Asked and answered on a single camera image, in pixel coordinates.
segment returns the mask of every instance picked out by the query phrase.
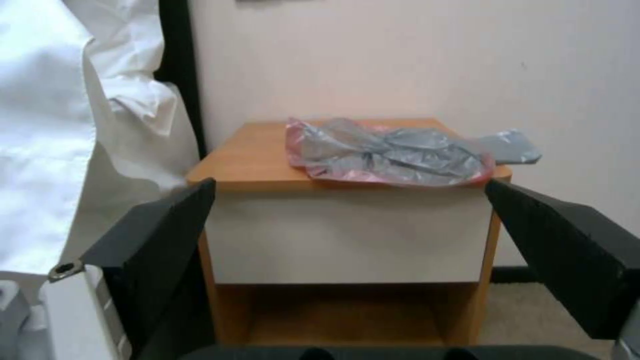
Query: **white drawer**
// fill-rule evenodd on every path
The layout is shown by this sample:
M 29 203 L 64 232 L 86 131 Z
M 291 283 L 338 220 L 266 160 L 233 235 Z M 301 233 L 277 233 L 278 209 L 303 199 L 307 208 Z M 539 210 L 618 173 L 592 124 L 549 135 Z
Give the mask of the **white drawer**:
M 491 216 L 480 189 L 219 193 L 218 284 L 478 281 Z

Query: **carpet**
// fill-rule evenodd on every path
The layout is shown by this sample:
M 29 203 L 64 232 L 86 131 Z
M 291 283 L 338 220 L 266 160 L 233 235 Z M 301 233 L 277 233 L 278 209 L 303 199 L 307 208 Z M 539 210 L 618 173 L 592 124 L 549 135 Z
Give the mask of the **carpet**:
M 480 345 L 557 345 L 599 359 L 613 341 L 592 340 L 542 284 L 491 284 Z

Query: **nightstand top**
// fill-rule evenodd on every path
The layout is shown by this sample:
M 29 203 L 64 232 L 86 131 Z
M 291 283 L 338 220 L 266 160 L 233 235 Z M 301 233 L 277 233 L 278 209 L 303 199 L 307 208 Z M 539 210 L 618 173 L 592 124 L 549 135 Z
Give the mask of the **nightstand top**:
M 368 126 L 433 127 L 454 133 L 435 119 L 357 120 Z M 371 189 L 393 186 L 317 181 L 289 166 L 285 153 L 286 122 L 247 122 L 187 175 L 190 183 L 213 177 L 222 192 L 280 192 L 325 189 Z M 498 166 L 494 178 L 510 179 L 511 169 Z

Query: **crumpled plastic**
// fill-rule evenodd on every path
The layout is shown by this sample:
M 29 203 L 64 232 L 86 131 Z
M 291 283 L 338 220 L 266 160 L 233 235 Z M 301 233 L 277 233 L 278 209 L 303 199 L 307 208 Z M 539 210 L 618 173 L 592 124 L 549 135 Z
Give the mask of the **crumpled plastic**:
M 516 130 L 479 140 L 433 128 L 365 127 L 349 119 L 312 126 L 290 119 L 285 146 L 289 164 L 305 168 L 312 179 L 399 186 L 485 182 L 496 166 L 489 147 L 499 152 L 500 163 L 534 163 L 540 158 Z

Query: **wall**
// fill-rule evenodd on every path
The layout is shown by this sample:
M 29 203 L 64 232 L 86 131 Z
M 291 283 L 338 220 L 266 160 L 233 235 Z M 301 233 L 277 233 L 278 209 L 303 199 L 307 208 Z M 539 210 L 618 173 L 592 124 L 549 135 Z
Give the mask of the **wall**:
M 514 181 L 640 234 L 640 1 L 191 0 L 206 137 L 247 119 L 429 115 L 518 127 Z M 523 260 L 507 236 L 496 265 Z

